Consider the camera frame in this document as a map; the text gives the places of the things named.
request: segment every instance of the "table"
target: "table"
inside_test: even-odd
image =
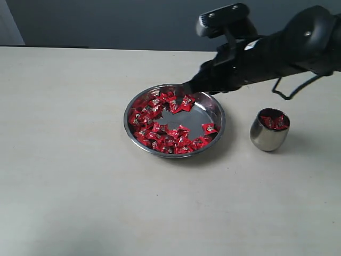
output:
[[[284,101],[274,81],[218,94],[227,127],[197,157],[135,146],[123,113],[211,52],[0,48],[0,255],[338,255],[341,75]],[[311,77],[285,78],[289,93]],[[275,153],[249,128],[291,119]]]

